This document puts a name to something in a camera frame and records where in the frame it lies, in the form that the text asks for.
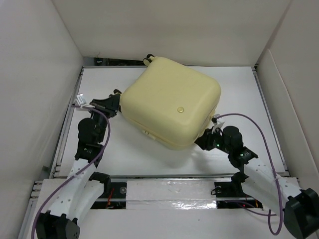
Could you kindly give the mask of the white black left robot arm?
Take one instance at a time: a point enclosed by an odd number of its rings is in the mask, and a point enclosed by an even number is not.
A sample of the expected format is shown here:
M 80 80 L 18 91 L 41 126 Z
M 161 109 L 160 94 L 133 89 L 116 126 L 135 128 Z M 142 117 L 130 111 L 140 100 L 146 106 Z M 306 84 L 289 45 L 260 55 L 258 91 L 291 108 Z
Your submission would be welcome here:
M 111 194 L 108 174 L 97 172 L 110 139 L 110 122 L 120 112 L 121 92 L 114 90 L 106 99 L 93 99 L 89 104 L 82 94 L 72 107 L 88 111 L 90 117 L 78 123 L 78 144 L 67 179 L 40 206 L 31 229 L 35 239 L 77 239 L 80 222 L 99 197 Z

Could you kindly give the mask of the yellow hard-shell suitcase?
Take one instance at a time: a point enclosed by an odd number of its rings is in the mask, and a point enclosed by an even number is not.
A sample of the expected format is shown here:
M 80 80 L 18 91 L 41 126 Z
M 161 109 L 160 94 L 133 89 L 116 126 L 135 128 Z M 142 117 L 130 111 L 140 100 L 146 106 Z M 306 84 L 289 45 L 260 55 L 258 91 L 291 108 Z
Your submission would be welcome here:
M 148 54 L 146 69 L 120 94 L 122 116 L 171 149 L 191 146 L 215 115 L 218 81 L 173 60 Z

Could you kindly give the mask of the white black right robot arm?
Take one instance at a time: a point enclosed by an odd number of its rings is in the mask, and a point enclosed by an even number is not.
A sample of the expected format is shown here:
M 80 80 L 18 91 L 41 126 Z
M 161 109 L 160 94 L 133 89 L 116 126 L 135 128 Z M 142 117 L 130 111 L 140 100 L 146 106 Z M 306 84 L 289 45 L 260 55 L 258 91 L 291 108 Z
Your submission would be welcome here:
M 244 146 L 242 134 L 234 126 L 224 130 L 206 129 L 195 143 L 203 150 L 218 149 L 228 155 L 239 171 L 231 178 L 230 190 L 236 196 L 246 194 L 283 218 L 286 229 L 297 239 L 305 239 L 319 229 L 319 196 L 290 183 L 273 172 Z

